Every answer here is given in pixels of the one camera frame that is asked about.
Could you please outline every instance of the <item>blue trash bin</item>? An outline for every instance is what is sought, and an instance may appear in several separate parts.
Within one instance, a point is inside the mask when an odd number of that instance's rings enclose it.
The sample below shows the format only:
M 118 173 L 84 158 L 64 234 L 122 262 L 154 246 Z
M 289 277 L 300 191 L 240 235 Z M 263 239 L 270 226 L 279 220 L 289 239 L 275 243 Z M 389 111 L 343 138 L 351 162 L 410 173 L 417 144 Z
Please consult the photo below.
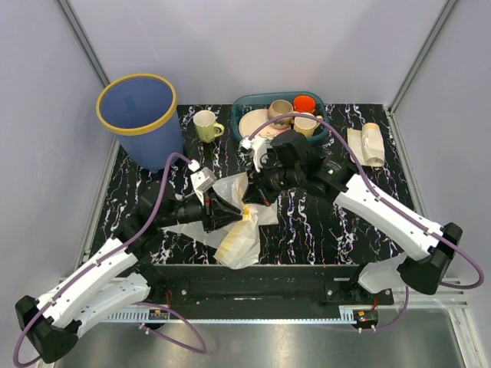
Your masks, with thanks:
M 157 172 L 183 152 L 174 86 L 154 74 L 131 74 L 104 88 L 97 116 L 139 166 Z

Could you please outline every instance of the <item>mug handle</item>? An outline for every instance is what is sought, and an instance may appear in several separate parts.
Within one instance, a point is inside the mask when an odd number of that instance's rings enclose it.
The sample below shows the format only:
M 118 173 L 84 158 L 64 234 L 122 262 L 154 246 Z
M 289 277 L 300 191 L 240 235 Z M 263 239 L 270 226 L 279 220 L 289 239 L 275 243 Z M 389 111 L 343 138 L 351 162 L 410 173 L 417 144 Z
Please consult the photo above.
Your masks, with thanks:
M 221 136 L 225 132 L 225 127 L 222 124 L 214 123 L 215 136 Z

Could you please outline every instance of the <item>orange cup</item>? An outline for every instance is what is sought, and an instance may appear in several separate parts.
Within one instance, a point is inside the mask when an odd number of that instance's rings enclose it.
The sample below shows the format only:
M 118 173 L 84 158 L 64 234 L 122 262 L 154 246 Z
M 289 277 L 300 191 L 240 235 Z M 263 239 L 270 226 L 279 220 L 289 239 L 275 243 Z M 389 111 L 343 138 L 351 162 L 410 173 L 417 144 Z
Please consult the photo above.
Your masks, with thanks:
M 315 100 L 310 96 L 298 96 L 293 100 L 293 110 L 299 113 L 314 113 Z

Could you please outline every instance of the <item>yellow rim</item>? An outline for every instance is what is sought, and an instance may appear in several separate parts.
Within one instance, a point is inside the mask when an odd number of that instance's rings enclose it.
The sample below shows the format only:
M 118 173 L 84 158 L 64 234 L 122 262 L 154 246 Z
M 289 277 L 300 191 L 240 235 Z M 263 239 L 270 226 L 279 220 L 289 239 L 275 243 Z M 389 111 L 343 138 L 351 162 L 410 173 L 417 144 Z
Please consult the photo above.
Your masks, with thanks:
M 145 126 L 140 126 L 138 128 L 125 129 L 125 128 L 118 128 L 117 126 L 109 124 L 106 120 L 104 120 L 101 114 L 101 102 L 104 99 L 104 96 L 106 96 L 107 92 L 109 92 L 113 87 L 115 87 L 119 83 L 135 78 L 154 78 L 167 84 L 172 91 L 172 103 L 170 104 L 170 108 L 164 115 L 162 115 L 159 119 L 155 120 L 153 123 L 147 124 Z M 122 77 L 118 80 L 115 80 L 113 83 L 109 84 L 106 88 L 104 88 L 104 90 L 99 95 L 95 108 L 97 112 L 97 117 L 99 118 L 101 123 L 106 128 L 108 128 L 111 132 L 119 134 L 121 136 L 139 136 L 141 134 L 153 132 L 155 129 L 160 128 L 167 121 L 169 121 L 172 115 L 174 115 L 174 113 L 176 112 L 176 109 L 177 109 L 177 94 L 174 86 L 165 78 L 162 78 L 155 74 L 146 74 L 146 73 L 127 75 L 126 77 Z

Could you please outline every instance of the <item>plate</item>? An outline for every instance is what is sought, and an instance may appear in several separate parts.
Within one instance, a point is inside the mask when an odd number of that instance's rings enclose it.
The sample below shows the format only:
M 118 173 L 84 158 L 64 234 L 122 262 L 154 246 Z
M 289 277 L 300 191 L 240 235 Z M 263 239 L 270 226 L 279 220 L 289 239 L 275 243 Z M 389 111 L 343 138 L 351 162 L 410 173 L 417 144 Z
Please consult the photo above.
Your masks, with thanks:
M 266 121 L 268 121 L 268 109 L 249 111 L 239 122 L 239 133 L 242 138 L 244 136 L 250 136 L 254 130 L 259 128 Z M 288 129 L 291 129 L 291 127 L 287 126 L 285 129 L 276 129 L 271 125 L 268 125 L 262 128 L 258 134 L 265 140 L 272 140 L 275 136 Z

